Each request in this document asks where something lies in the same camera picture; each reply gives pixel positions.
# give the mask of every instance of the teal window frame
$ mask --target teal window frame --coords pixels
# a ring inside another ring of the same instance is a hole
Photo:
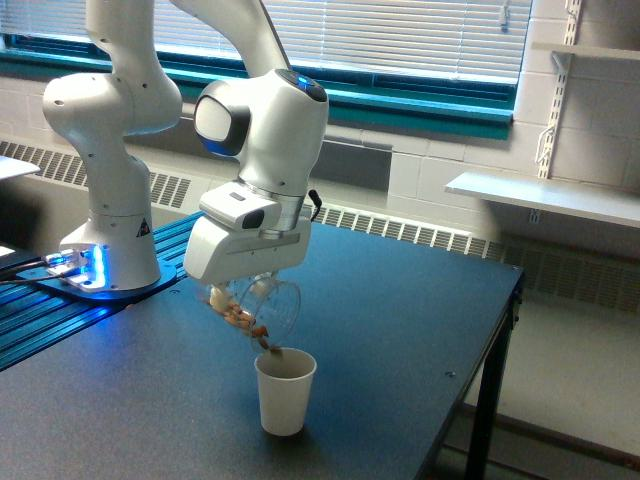
[[[109,57],[95,45],[4,35],[0,73],[49,79],[75,72],[109,72]],[[215,80],[246,78],[242,62],[159,52],[160,63],[187,101]],[[330,98],[330,118],[372,129],[431,131],[506,140],[517,85],[416,78],[296,67],[318,80]]]

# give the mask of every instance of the window sill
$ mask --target window sill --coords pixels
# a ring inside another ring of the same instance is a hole
[[[85,57],[56,55],[5,49],[0,51],[0,74],[48,80],[79,71],[111,71],[111,62]],[[215,80],[232,78],[220,73],[174,68],[163,62],[167,75],[179,86],[185,98],[195,99],[202,88]],[[368,124],[375,129],[398,128],[437,131],[454,135],[506,140],[513,112],[511,109],[489,108],[453,102],[399,96],[391,90],[371,91],[356,87],[340,88],[333,82],[324,84],[331,101],[333,120]]]

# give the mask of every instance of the window blinds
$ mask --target window blinds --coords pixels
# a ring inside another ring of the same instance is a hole
[[[516,83],[532,0],[265,0],[295,65]],[[0,0],[3,33],[87,41],[84,0]],[[159,51],[238,58],[156,0]]]

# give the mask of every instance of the blue metal rail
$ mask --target blue metal rail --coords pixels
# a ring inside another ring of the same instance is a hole
[[[178,280],[186,276],[182,261],[189,234],[199,216],[191,215],[154,233],[158,260],[175,265]],[[58,296],[33,285],[0,287],[0,371],[124,307]]]

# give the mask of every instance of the white shelf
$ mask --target white shelf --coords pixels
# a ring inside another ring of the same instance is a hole
[[[534,50],[549,50],[555,53],[576,55],[578,57],[601,58],[610,60],[640,61],[640,51],[618,48],[587,47],[582,45],[562,45],[560,43],[533,42]]]
[[[466,172],[445,190],[470,197],[640,228],[640,195],[560,180]]]
[[[40,169],[32,163],[0,156],[0,180],[20,177],[39,171]]]

